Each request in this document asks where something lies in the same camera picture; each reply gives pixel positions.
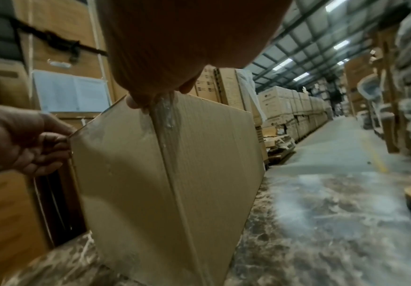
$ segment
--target marble table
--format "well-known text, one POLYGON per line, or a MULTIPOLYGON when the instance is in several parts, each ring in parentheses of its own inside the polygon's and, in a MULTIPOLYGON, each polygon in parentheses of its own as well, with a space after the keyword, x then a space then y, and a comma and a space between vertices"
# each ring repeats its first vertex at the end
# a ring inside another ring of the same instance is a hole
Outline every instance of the marble table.
MULTIPOLYGON (((225 286, 411 285, 411 175, 265 178, 225 286)), ((5 286, 140 286, 104 266, 87 233, 5 286)))

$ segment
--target person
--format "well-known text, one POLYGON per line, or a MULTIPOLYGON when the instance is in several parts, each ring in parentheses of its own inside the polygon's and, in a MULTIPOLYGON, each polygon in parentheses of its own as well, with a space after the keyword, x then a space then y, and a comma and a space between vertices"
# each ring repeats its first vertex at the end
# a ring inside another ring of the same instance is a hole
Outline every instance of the person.
MULTIPOLYGON (((96 0, 111 70, 131 108, 188 93, 206 65, 247 66, 292 0, 96 0)), ((0 106, 0 164, 47 175, 70 156, 74 128, 38 111, 0 106)))

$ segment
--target concrete floor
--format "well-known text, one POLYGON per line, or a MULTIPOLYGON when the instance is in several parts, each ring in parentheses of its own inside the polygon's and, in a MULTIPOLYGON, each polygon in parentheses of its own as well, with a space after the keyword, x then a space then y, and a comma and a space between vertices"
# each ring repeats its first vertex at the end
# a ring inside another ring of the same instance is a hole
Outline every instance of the concrete floor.
POLYGON ((363 130, 354 117, 338 117, 309 135, 283 165, 268 177, 300 174, 382 172, 411 174, 411 159, 389 154, 373 130, 363 130))

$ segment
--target metal roof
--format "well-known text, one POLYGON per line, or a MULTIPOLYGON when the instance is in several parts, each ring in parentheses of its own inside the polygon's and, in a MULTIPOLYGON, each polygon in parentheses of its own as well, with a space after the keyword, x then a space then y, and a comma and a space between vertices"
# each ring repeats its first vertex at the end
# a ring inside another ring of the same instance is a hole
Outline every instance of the metal roof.
POLYGON ((251 70, 258 92, 273 86, 309 87, 318 79, 339 74, 338 62, 370 50, 367 32, 391 8, 407 0, 336 0, 343 2, 327 12, 333 0, 294 0, 277 36, 246 68, 251 70), (334 49, 343 41, 346 46, 334 49), (291 62, 277 71, 273 68, 291 62), (303 79, 295 78, 309 73, 303 79))

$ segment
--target yellow floor line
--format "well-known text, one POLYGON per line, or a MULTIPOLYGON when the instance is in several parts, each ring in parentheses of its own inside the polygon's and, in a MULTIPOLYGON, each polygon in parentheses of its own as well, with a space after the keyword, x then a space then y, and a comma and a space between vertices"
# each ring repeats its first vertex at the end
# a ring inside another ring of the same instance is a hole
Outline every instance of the yellow floor line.
POLYGON ((361 134, 361 142, 362 145, 364 147, 364 149, 366 149, 370 155, 370 158, 373 162, 373 164, 375 165, 375 167, 378 169, 378 171, 380 173, 389 173, 389 169, 386 167, 386 165, 384 164, 383 160, 381 160, 381 158, 379 157, 379 155, 377 154, 377 152, 375 151, 375 149, 373 148, 373 146, 371 145, 367 134, 365 134, 365 132, 362 132, 361 134))

